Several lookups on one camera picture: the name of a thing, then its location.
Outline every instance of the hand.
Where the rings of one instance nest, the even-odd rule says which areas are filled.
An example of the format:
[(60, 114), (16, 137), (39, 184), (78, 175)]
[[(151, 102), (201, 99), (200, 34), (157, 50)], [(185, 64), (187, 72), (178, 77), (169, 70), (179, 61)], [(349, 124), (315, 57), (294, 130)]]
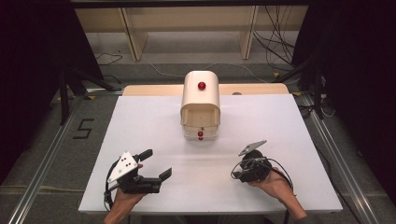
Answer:
[(147, 194), (128, 194), (117, 189), (116, 198), (110, 212), (105, 217), (106, 224), (119, 223), (132, 211), (134, 206), (140, 202)]
[(278, 199), (286, 206), (294, 220), (298, 220), (307, 216), (305, 210), (294, 196), (289, 183), (285, 180), (285, 178), (274, 171), (271, 171), (264, 180), (253, 181), (249, 182), (248, 184), (252, 187), (262, 189), (271, 197)]

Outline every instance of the gray carpet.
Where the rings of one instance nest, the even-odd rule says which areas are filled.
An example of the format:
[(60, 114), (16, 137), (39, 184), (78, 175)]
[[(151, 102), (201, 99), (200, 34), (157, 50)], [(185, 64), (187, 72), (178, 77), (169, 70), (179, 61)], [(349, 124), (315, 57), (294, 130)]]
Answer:
[[(163, 74), (185, 76), (191, 70), (200, 70), (210, 64), (154, 65)], [(260, 82), (257, 77), (267, 82), (274, 80), (274, 69), (266, 64), (243, 65), (246, 68), (232, 64), (215, 64), (209, 70), (219, 76), (220, 83)], [(183, 77), (160, 75), (150, 64), (107, 65), (102, 66), (102, 70), (106, 76), (106, 82), (116, 87), (124, 87), (130, 84), (181, 84), (184, 81)], [(117, 83), (114, 77), (121, 81), (121, 84)], [(84, 83), (89, 88), (95, 87), (90, 82)], [(296, 82), (288, 85), (290, 91), (297, 90), (295, 84)], [(110, 122), (117, 98), (118, 96), (116, 95), (101, 95), (96, 96), (93, 100), (87, 99), (82, 102), (47, 173), (41, 190), (25, 219), (25, 223), (88, 222), (90, 217), (78, 211), (78, 204), (90, 178), (92, 167), (95, 164), (106, 134), (106, 128)], [(297, 104), (302, 104), (300, 98), (296, 98), (296, 102)], [(61, 106), (60, 102), (57, 101), (57, 96), (54, 97), (50, 108), (51, 110), (46, 114), (45, 120), (43, 120), (40, 128), (37, 129), (35, 137), (32, 138), (30, 149), (21, 154), (0, 188), (0, 202), (2, 202), (0, 205), (0, 223), (7, 223), (13, 208), (18, 203), (26, 186), (32, 180), (36, 169), (50, 147), (52, 139), (60, 128)], [(83, 119), (89, 120), (85, 121), (82, 127), (92, 130), (88, 138), (81, 139), (79, 137), (85, 136), (87, 133), (86, 131), (78, 130)], [(359, 215), (345, 184), (331, 161), (323, 141), (318, 135), (313, 120), (308, 118), (304, 121), (314, 143), (331, 163), (331, 178), (335, 186), (346, 197), (353, 211)], [(394, 223), (394, 220), (396, 220), (395, 206), (376, 181), (364, 158), (356, 153), (356, 146), (342, 121), (336, 116), (325, 118), (325, 121), (334, 137), (334, 141), (342, 150), (349, 168), (375, 209), (380, 223)], [(329, 167), (327, 167), (325, 160), (322, 161), (324, 167), (328, 170)], [(283, 214), (275, 214), (269, 216), (269, 218), (274, 223), (282, 223), (283, 216)], [(325, 223), (357, 223), (345, 204), (342, 212), (320, 215), (320, 217)]]

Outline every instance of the white table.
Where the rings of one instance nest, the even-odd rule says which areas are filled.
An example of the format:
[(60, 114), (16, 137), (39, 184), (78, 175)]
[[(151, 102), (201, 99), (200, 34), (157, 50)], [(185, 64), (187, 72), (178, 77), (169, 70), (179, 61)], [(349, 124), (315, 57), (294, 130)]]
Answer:
[(247, 145), (280, 162), (308, 212), (337, 212), (342, 206), (332, 188), (300, 112), (290, 94), (221, 95), (221, 124), (215, 141), (188, 141), (180, 125), (181, 96), (121, 96), (114, 109), (79, 211), (104, 213), (106, 174), (126, 150), (148, 148), (139, 174), (157, 177), (173, 168), (159, 194), (146, 196), (137, 215), (266, 214), (285, 207), (263, 191), (234, 180), (231, 170)]

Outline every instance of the floor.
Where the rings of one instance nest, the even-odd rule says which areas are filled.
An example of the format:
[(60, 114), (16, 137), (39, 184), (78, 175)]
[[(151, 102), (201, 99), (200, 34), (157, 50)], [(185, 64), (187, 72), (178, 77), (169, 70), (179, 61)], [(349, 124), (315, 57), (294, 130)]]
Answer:
[[(260, 32), (259, 34), (267, 38), (272, 35), (270, 32)], [(293, 45), (297, 35), (298, 32), (286, 32), (284, 37), (288, 43)], [(171, 66), (173, 64), (196, 64), (195, 70), (206, 69), (208, 66), (238, 66), (254, 78), (256, 78), (254, 67), (257, 64), (273, 63), (274, 66), (284, 65), (287, 67), (278, 56), (267, 53), (267, 50), (254, 38), (249, 59), (241, 59), (237, 35), (233, 32), (150, 33), (143, 57), (139, 62), (132, 61), (124, 34), (87, 34), (87, 37), (99, 64), (147, 65), (153, 68), (156, 73), (169, 77), (185, 74), (178, 74), (177, 69), (171, 69), (166, 66), (167, 64)], [(271, 49), (286, 58), (281, 45), (273, 43)], [(268, 73), (271, 77), (277, 73), (284, 74), (285, 72), (273, 67)], [(298, 91), (295, 87), (296, 79), (287, 82), (289, 82), (290, 91)], [(101, 97), (98, 95), (98, 101), (84, 102), (80, 105), (78, 104), (79, 99), (73, 100), (72, 109), (76, 108), (78, 111), (76, 117), (84, 119), (84, 115), (90, 114), (93, 108), (101, 110), (102, 107), (114, 106), (117, 101), (116, 96), (107, 96), (106, 100), (99, 104), (97, 102), (101, 102)], [(309, 105), (310, 101), (310, 97), (296, 98), (298, 105)], [(68, 145), (75, 134), (70, 130), (77, 129), (78, 123), (73, 122), (71, 125), (77, 127), (72, 127), (70, 130), (58, 129), (60, 106), (56, 103), (57, 96), (54, 97), (54, 102), (52, 110), (46, 115), (47, 122), (42, 124), (37, 135), (32, 139), (32, 149), (21, 155), (0, 188), (0, 201), (6, 202), (0, 205), (0, 223), (6, 223), (13, 218), (12, 216), (17, 215), (21, 215), (21, 218), (15, 223), (52, 223), (57, 218), (62, 219), (59, 220), (61, 223), (87, 223), (90, 219), (89, 216), (77, 212), (79, 200), (85, 189), (85, 182), (75, 181), (79, 179), (77, 175), (89, 176), (90, 171), (84, 171), (84, 174), (76, 172), (71, 177), (68, 176), (70, 175), (68, 173), (72, 166), (78, 167), (81, 163), (93, 165), (95, 163), (94, 155), (97, 152), (91, 151), (89, 145), (80, 146), (87, 148), (83, 152), (80, 149), (76, 150), (73, 144)], [(108, 114), (95, 116), (99, 116), (97, 119), (104, 123), (98, 127), (103, 130), (101, 134), (106, 133), (106, 123), (108, 124), (111, 118), (111, 111)], [(357, 223), (350, 212), (353, 211), (361, 223), (394, 223), (396, 220), (395, 206), (376, 182), (364, 159), (357, 154), (355, 145), (348, 137), (342, 121), (336, 116), (325, 117), (324, 121), (318, 121), (315, 114), (304, 121), (313, 140), (317, 141), (315, 143), (325, 157), (330, 160), (327, 163), (322, 158), (323, 165), (328, 171), (332, 171), (332, 181), (347, 202), (344, 203), (343, 212), (331, 216), (321, 216), (324, 222)], [(57, 139), (59, 132), (64, 132), (62, 139)], [(62, 147), (67, 150), (59, 150), (59, 146), (54, 145), (55, 140), (64, 142)], [(51, 148), (55, 148), (54, 155), (49, 155)], [(87, 154), (91, 156), (87, 160), (70, 161), (67, 164), (57, 161), (59, 157), (62, 157), (63, 160), (72, 158), (70, 154), (73, 154), (73, 158), (78, 155), (81, 158), (88, 158)], [(43, 168), (42, 161), (48, 164), (47, 168)], [(34, 188), (37, 190), (38, 196), (32, 201), (24, 199), (26, 190)], [(273, 216), (272, 220), (275, 223), (280, 223), (282, 217)]]

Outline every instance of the table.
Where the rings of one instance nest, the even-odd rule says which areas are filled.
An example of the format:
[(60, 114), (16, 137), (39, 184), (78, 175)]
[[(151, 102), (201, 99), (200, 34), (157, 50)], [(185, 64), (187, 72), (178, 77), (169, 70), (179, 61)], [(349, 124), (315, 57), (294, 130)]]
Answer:
[[(247, 144), (264, 139), (268, 142), (258, 150), (285, 167), (305, 210), (325, 213), (342, 210), (297, 105), (283, 84), (220, 84), (221, 124), (219, 137), (214, 141), (184, 139), (179, 123), (181, 87), (125, 89), (114, 109), (80, 212), (104, 213), (103, 192), (111, 164), (125, 150), (138, 154), (148, 148), (153, 149), (153, 156), (143, 162), (145, 167), (139, 174), (155, 177), (169, 167), (173, 168), (173, 174), (163, 182), (159, 194), (148, 195), (134, 208), (134, 214), (285, 211), (276, 199), (230, 176), (241, 161), (237, 154)], [(234, 92), (242, 95), (230, 95)]]

